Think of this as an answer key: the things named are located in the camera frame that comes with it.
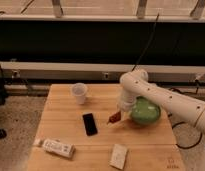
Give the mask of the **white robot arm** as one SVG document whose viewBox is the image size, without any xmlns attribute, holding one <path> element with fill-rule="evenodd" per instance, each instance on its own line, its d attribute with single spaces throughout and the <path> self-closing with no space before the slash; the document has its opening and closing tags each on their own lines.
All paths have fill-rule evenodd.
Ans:
<svg viewBox="0 0 205 171">
<path fill-rule="evenodd" d="M 166 111 L 182 117 L 193 127 L 205 134 L 205 101 L 179 94 L 148 82 L 144 69 L 124 73 L 120 77 L 121 94 L 118 108 L 128 112 L 142 96 Z"/>
</svg>

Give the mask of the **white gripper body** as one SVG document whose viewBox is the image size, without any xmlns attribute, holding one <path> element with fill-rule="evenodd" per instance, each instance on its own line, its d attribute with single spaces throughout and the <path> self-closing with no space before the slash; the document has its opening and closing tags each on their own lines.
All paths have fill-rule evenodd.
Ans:
<svg viewBox="0 0 205 171">
<path fill-rule="evenodd" d="M 134 106 L 134 96 L 129 92 L 122 91 L 117 106 L 121 112 L 129 112 Z"/>
</svg>

